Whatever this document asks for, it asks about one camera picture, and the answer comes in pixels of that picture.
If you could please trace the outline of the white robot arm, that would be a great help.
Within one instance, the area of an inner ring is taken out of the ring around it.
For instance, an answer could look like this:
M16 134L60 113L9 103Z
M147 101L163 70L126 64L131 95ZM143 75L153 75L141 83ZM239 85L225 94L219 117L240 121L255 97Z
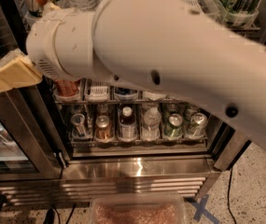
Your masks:
M89 12L56 7L33 24L26 49L0 60L0 93L42 77L161 92L266 150L266 46L183 0L102 0Z

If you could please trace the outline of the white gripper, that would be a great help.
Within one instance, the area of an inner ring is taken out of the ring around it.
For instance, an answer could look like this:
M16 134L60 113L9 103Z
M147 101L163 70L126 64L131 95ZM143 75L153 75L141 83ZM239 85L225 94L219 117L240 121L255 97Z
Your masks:
M93 78L93 15L46 3L43 17L34 23L26 39L29 57L14 49L0 59L0 93L36 85L43 75L74 81Z

